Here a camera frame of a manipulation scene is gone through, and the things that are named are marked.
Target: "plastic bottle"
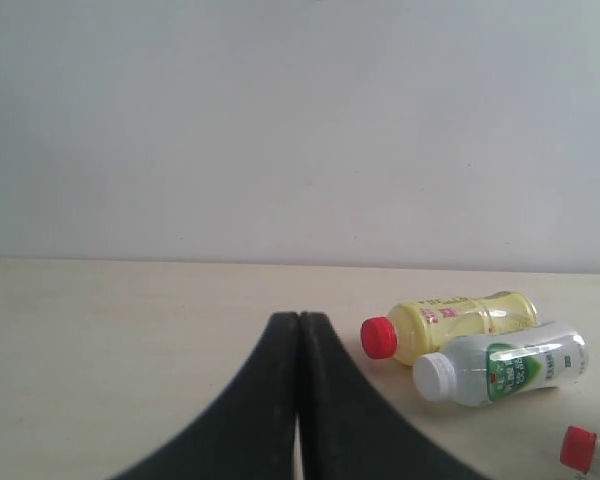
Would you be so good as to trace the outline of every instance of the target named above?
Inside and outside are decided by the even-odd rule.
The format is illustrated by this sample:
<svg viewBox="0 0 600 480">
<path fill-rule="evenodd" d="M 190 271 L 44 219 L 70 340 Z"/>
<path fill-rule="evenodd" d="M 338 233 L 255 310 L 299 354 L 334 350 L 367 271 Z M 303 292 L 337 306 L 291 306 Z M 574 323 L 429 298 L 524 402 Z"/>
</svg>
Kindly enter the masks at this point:
<svg viewBox="0 0 600 480">
<path fill-rule="evenodd" d="M 452 339 L 413 367 L 420 394 L 477 407 L 527 390 L 573 383 L 587 369 L 584 340 L 565 323 Z"/>
<path fill-rule="evenodd" d="M 405 365 L 437 352 L 451 338 L 505 333 L 537 324 L 533 303 L 517 292 L 484 298 L 453 297 L 400 303 L 386 317 L 366 320 L 362 347 L 371 358 L 395 357 Z"/>
<path fill-rule="evenodd" d="M 600 477 L 600 439 L 584 428 L 569 427 L 562 442 L 560 462 L 585 475 L 593 473 Z"/>
</svg>

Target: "yellow bottle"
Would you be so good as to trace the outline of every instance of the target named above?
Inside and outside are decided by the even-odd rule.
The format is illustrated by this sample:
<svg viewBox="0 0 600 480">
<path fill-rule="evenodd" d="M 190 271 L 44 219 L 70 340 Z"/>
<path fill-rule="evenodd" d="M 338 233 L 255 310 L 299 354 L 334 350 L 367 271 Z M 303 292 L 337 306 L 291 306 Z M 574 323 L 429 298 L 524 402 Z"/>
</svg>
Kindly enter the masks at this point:
<svg viewBox="0 0 600 480">
<path fill-rule="evenodd" d="M 499 292 L 483 298 L 399 303 L 386 317 L 366 320 L 360 338 L 369 357 L 395 357 L 413 365 L 420 355 L 437 352 L 453 337 L 514 332 L 537 323 L 536 308 L 527 297 Z"/>
</svg>

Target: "white bottle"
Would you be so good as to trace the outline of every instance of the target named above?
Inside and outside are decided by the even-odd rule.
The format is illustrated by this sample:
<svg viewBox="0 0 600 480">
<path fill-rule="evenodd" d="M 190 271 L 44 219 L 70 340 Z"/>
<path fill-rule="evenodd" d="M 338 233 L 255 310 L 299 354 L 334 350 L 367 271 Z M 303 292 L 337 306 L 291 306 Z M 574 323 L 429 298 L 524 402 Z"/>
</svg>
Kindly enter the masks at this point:
<svg viewBox="0 0 600 480">
<path fill-rule="evenodd" d="M 521 391 L 573 383 L 587 369 L 584 340 L 565 323 L 513 333 L 456 337 L 413 367 L 418 392 L 431 402 L 471 407 Z"/>
</svg>

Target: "white wall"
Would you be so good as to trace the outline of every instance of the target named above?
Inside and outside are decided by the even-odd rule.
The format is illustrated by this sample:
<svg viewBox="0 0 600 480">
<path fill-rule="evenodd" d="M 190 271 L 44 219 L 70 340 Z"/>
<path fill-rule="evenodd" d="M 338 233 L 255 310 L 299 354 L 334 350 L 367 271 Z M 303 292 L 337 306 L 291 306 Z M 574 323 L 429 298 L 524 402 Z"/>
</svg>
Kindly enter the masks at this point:
<svg viewBox="0 0 600 480">
<path fill-rule="evenodd" d="M 0 255 L 600 272 L 600 2 L 0 0 Z"/>
</svg>

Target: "white bottle cap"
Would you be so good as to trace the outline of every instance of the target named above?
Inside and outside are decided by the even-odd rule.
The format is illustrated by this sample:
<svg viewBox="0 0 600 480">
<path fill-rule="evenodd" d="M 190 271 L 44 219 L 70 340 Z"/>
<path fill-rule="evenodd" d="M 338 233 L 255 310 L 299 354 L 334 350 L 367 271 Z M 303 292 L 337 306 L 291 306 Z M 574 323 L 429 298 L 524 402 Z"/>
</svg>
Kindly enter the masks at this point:
<svg viewBox="0 0 600 480">
<path fill-rule="evenodd" d="M 413 380 L 420 395 L 430 402 L 449 398 L 456 390 L 453 363 L 442 353 L 419 357 L 413 366 Z"/>
</svg>

